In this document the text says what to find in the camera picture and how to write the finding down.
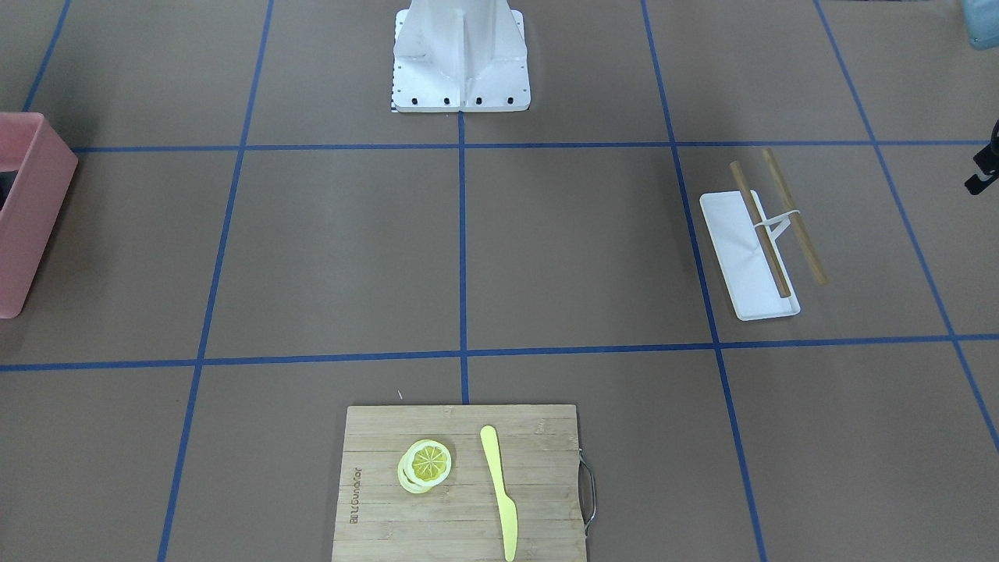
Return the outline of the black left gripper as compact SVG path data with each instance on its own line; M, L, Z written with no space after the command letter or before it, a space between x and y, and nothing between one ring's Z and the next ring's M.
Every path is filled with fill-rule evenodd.
M974 156L979 171L964 182L964 188L972 196L981 194L998 179L998 129L996 121L988 145Z

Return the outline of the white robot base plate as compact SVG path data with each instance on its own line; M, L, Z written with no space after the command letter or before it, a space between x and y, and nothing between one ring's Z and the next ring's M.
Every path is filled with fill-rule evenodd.
M393 39L395 112L531 107L524 14L507 1L413 1L396 12Z

